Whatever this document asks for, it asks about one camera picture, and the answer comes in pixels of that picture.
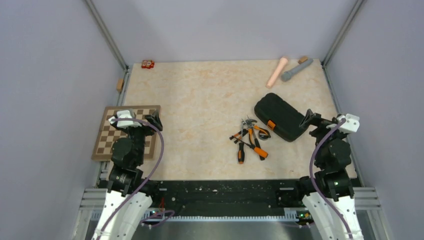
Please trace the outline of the black plastic tool case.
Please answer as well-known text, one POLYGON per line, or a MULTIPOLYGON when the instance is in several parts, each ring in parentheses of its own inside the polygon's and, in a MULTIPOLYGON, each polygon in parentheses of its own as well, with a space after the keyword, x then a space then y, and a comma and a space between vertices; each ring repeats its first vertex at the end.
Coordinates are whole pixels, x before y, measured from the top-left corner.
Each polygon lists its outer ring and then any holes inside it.
POLYGON ((299 138, 307 127, 300 127, 304 115, 275 93, 268 93, 254 106, 255 115, 287 142, 299 138))

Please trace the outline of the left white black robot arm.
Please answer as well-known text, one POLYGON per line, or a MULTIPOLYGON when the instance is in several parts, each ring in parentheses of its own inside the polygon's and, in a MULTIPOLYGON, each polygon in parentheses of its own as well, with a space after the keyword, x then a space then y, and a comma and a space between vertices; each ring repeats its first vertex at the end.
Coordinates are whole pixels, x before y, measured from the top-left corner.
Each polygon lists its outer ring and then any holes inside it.
POLYGON ((163 130, 159 110, 136 120, 132 109, 117 111, 110 125, 126 135, 111 147, 113 167, 109 172, 103 210, 92 235, 93 240, 130 240, 149 207, 160 202, 153 182, 142 178, 146 138, 163 130))

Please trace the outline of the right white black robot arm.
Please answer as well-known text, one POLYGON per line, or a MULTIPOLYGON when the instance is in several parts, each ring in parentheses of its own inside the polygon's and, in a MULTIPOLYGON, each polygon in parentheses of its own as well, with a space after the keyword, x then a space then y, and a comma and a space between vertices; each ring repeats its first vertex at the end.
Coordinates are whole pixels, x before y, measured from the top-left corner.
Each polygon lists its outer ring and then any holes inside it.
POLYGON ((331 120, 308 109, 300 128, 315 126, 310 135, 315 149, 309 175, 301 177, 293 200, 305 206, 323 240, 364 239, 355 207, 355 193, 346 167, 352 163, 351 146, 345 138, 356 133, 360 118, 338 114, 331 120))

